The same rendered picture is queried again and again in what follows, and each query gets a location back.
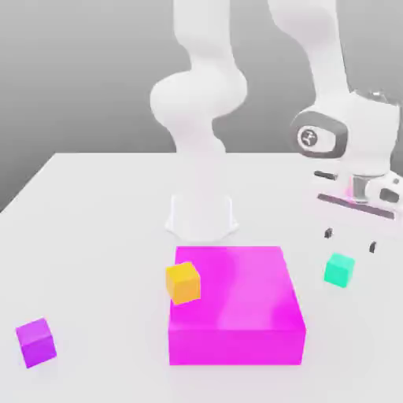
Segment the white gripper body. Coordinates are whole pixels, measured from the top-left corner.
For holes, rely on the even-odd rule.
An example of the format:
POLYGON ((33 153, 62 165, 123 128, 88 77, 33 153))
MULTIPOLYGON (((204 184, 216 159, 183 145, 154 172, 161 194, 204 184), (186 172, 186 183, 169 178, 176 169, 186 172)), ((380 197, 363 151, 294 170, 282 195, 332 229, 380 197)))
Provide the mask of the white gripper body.
POLYGON ((313 223, 321 238, 334 228, 336 242, 370 243, 397 241, 397 219, 387 210, 356 204, 324 191, 315 191, 313 223))

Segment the small teal cube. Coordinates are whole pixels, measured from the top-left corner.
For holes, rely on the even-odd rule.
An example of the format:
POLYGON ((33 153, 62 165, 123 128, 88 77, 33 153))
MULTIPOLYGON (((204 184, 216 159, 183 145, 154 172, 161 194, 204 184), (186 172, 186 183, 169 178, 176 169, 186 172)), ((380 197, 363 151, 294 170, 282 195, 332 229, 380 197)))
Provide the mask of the small teal cube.
POLYGON ((351 280, 355 260, 340 253, 333 253, 326 263, 324 281, 341 288, 347 287, 351 280))

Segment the small orange cube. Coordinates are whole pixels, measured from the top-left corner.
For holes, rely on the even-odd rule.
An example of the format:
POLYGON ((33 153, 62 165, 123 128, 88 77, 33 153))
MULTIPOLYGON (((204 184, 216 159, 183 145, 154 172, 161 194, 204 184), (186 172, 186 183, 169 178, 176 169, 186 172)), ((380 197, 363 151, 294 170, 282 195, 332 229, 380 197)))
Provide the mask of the small orange cube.
POLYGON ((174 305, 201 298, 201 279, 194 265, 187 261, 166 268, 166 287, 174 305))

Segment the small purple cube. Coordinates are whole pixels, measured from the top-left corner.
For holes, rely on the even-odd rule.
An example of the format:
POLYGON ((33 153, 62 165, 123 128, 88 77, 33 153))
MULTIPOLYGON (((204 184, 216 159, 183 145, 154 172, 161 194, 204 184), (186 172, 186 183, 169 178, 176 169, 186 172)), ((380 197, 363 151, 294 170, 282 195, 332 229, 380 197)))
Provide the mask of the small purple cube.
POLYGON ((54 338, 45 318, 17 327, 16 334, 26 368, 57 356, 54 338))

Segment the large magenta box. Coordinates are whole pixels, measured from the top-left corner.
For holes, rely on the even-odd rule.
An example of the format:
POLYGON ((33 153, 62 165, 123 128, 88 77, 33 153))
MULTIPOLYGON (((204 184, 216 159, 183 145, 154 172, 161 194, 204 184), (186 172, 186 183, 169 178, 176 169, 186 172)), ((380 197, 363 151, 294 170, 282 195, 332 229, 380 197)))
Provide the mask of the large magenta box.
POLYGON ((278 246, 179 246, 201 297, 171 305, 171 365, 299 365, 306 326, 278 246))

